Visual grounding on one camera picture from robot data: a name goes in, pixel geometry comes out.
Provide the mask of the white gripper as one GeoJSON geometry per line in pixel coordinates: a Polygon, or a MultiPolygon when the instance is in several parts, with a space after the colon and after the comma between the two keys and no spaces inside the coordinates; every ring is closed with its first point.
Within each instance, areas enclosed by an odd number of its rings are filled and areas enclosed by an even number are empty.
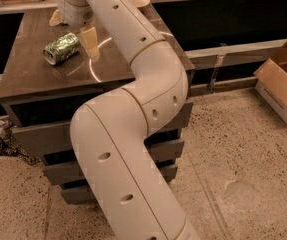
{"type": "MultiPolygon", "coordinates": [[[[65,22],[73,28],[81,28],[93,18],[93,10],[86,0],[58,0],[58,9],[53,12],[49,20],[51,27],[65,22]]],[[[81,29],[80,36],[82,45],[90,59],[97,61],[100,52],[96,28],[92,25],[84,26],[81,29]]]]}

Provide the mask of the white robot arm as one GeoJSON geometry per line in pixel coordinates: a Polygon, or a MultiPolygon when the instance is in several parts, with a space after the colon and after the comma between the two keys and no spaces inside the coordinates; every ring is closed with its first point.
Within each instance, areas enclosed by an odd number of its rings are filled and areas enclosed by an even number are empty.
{"type": "Polygon", "coordinates": [[[186,101],[180,58],[129,0],[58,0],[58,8],[77,28],[96,16],[135,76],[81,105],[70,123],[77,161],[117,240],[200,240],[144,145],[186,101]]]}

